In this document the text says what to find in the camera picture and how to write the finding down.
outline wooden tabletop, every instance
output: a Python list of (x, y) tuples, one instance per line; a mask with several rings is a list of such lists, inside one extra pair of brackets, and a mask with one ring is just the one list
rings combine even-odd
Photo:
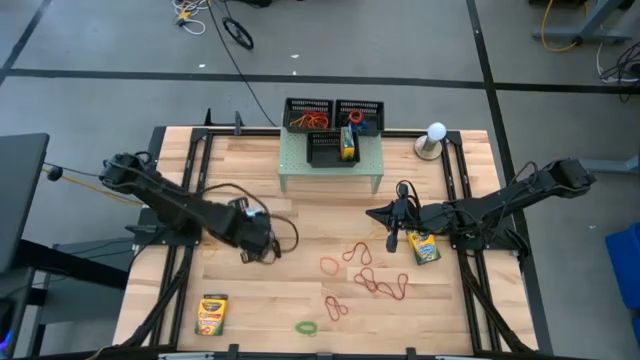
[[(176, 183), (182, 179), (191, 130), (169, 127), (164, 136), (158, 170)], [(487, 133), (461, 134), (473, 195), (495, 191), (499, 181)], [(413, 182), (423, 204), (447, 200), (441, 160), (418, 159), (413, 152), (414, 141), (383, 139), (385, 175), (375, 195), (371, 194), (369, 179), (358, 177), (292, 178), (288, 192), (283, 194), (277, 172), (278, 137), (216, 136), (207, 185), (235, 182), (243, 186), (263, 200), (272, 213), (284, 215), (297, 225), (300, 245), (270, 266), (242, 264), (238, 249), (204, 235), (191, 268), (178, 349), (226, 351), (229, 344), (236, 343), (240, 351), (250, 352), (404, 354), (405, 348), (415, 347), (418, 354), (471, 354), (457, 256), (448, 239), (437, 239), (440, 260), (418, 266), (404, 236), (399, 239), (397, 252), (387, 253), (384, 227), (365, 215), (366, 209), (394, 200), (396, 183), (403, 179)], [(455, 156), (452, 161), (457, 180)], [(459, 182), (456, 187), (461, 194)], [(208, 193), (206, 199), (226, 202), (238, 195), (235, 191), (216, 191)], [(273, 224), (283, 247), (287, 246), (293, 238), (291, 228), (281, 222)], [(343, 261), (341, 255), (358, 241), (367, 243), (371, 250), (370, 266), (377, 281), (388, 282), (395, 290), (398, 274), (408, 274), (406, 298), (398, 301), (382, 293), (371, 294), (354, 283), (354, 275), (363, 267), (359, 255), (350, 262)], [(166, 252), (165, 246), (149, 246), (138, 256), (114, 344), (128, 338), (156, 302)], [(336, 276), (320, 271), (322, 257), (338, 260)], [(521, 340), (537, 348), (517, 259), (497, 250), (485, 251), (485, 258), (496, 307)], [(196, 335), (197, 306), (202, 295), (218, 293), (229, 295), (224, 335)], [(348, 314), (338, 321), (327, 314), (325, 298), (329, 295), (348, 307)], [(483, 347), (489, 349), (484, 312), (479, 305), (476, 308)], [(161, 343), (168, 341), (170, 318), (165, 316)], [(297, 333), (294, 327), (300, 321), (316, 322), (317, 335)]]

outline white sphere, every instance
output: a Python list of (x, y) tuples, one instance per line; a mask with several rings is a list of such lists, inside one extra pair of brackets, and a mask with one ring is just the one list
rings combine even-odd
[(427, 128), (429, 140), (440, 141), (447, 136), (447, 128), (442, 123), (433, 123)]

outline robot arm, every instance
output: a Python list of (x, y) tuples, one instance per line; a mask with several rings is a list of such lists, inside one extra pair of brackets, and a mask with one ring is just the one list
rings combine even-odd
[(245, 250), (248, 259), (263, 259), (270, 249), (280, 257), (268, 214), (249, 217), (240, 206), (203, 200), (199, 194), (187, 192), (164, 178), (139, 156), (117, 154), (105, 161), (100, 180), (111, 190), (142, 200), (174, 231), (198, 226), (226, 244)]
[(482, 232), (495, 228), (500, 220), (518, 210), (549, 196), (573, 198), (583, 195), (594, 182), (593, 175), (578, 160), (564, 159), (554, 161), (534, 171), (528, 178), (512, 182), (487, 196), (422, 207), (419, 207), (419, 201), (414, 201), (417, 203), (415, 205), (409, 201), (412, 195), (409, 195), (407, 185), (401, 182), (398, 184), (396, 201), (383, 208), (367, 210), (366, 213), (387, 227), (390, 233), (387, 251), (395, 252), (398, 230), (482, 236)]

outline black plastic basket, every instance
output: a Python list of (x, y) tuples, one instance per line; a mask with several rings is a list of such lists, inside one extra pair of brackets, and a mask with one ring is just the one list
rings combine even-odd
[(363, 136), (378, 136), (384, 130), (384, 103), (380, 101), (336, 100), (336, 127), (349, 125), (349, 114), (360, 110), (366, 129), (358, 128)]
[[(322, 128), (291, 126), (291, 122), (300, 119), (307, 111), (323, 112), (327, 114), (329, 127), (325, 130)], [(282, 117), (282, 120), (283, 126), (289, 132), (306, 133), (310, 131), (328, 131), (333, 126), (333, 100), (288, 98), (284, 103), (284, 116)]]
[(360, 162), (358, 134), (353, 134), (355, 153), (352, 161), (340, 156), (340, 132), (310, 132), (307, 134), (307, 162), (315, 168), (353, 167)]

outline floor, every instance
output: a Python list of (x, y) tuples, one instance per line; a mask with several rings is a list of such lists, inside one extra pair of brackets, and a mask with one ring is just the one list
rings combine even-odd
[[(622, 104), (599, 82), (597, 44), (545, 51), (530, 36), (544, 9), (525, 0), (229, 7), (256, 48), (248, 52), (223, 36), (272, 119), (286, 97), (380, 100), (388, 128), (440, 121), (488, 130), (501, 175), (528, 160), (623, 160), (638, 152), (640, 97)], [(477, 33), (470, 21), (476, 10)], [(636, 4), (616, 14), (618, 26), (637, 34), (639, 10)], [(172, 24), (172, 11), (168, 0), (0, 0), (0, 62), (7, 59), (0, 135), (46, 132), (49, 162), (98, 172), (116, 152), (146, 149), (154, 126), (200, 124), (207, 108), (216, 122), (232, 121), (238, 110), (247, 125), (268, 125), (207, 14), (197, 15), (207, 31), (193, 36)], [(549, 25), (579, 24), (583, 16), (554, 9)], [(486, 58), (476, 47), (483, 42)], [(627, 46), (605, 45), (603, 66)], [(492, 83), (497, 92), (485, 90)], [(540, 91), (536, 84), (567, 86)], [(581, 198), (549, 199), (525, 211), (550, 345), (558, 355), (640, 358), (604, 244), (607, 234), (640, 219), (639, 180), (597, 179)], [(25, 238), (50, 245), (127, 236), (123, 226), (137, 216), (134, 207), (43, 180)], [(43, 353), (99, 348), (114, 327), (115, 319), (56, 325)]]

